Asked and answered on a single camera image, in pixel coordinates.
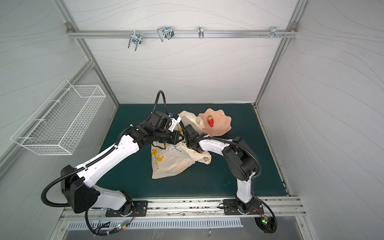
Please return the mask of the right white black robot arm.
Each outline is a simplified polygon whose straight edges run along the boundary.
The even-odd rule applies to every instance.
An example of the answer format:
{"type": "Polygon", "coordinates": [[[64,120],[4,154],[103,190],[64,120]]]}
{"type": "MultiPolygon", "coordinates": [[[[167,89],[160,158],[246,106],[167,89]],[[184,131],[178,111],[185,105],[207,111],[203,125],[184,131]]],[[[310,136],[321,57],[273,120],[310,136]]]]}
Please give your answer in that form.
{"type": "Polygon", "coordinates": [[[265,234],[277,231],[278,222],[272,209],[255,196],[255,179],[262,173],[259,158],[240,137],[225,140],[207,134],[199,134],[191,125],[181,125],[186,144],[193,150],[211,152],[223,156],[232,175],[237,179],[234,200],[226,199],[219,204],[225,215],[258,215],[257,227],[265,234]]]}

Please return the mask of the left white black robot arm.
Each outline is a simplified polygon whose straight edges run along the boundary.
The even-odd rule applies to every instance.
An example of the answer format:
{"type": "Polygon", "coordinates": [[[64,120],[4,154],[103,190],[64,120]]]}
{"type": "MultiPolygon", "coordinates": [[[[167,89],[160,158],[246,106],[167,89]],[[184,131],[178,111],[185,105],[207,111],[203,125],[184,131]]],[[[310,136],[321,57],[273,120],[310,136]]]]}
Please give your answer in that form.
{"type": "Polygon", "coordinates": [[[53,208],[71,207],[76,214],[89,209],[109,209],[128,216],[134,208],[132,198],[124,191],[101,188],[97,182],[120,162],[153,142],[164,145],[181,142],[184,138],[176,130],[181,122],[177,114],[152,110],[144,121],[123,130],[114,144],[91,160],[75,168],[70,165],[63,168],[61,176],[43,189],[41,201],[53,208]],[[56,184],[61,184],[66,203],[48,200],[47,193],[56,184]]]}

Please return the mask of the cream banana-print plastic bag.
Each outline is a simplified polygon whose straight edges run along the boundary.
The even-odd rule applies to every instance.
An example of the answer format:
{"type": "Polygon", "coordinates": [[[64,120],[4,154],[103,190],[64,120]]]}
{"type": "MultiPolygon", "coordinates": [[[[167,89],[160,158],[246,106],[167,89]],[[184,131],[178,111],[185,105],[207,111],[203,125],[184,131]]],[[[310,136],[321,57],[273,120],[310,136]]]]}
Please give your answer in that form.
{"type": "Polygon", "coordinates": [[[153,142],[151,154],[153,179],[173,177],[182,173],[196,162],[209,165],[212,161],[212,156],[209,152],[190,149],[185,141],[176,145],[153,142]]]}

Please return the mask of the red strawberry top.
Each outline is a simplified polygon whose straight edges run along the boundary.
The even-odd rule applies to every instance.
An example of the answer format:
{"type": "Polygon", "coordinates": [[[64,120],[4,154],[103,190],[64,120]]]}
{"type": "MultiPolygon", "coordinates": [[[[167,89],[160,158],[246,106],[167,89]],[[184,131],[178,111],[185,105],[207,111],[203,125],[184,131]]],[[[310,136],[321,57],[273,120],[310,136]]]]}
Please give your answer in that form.
{"type": "Polygon", "coordinates": [[[209,126],[210,126],[211,128],[214,126],[214,119],[213,119],[213,116],[212,116],[212,115],[209,115],[209,116],[208,116],[207,122],[208,122],[208,124],[209,124],[209,126]]]}

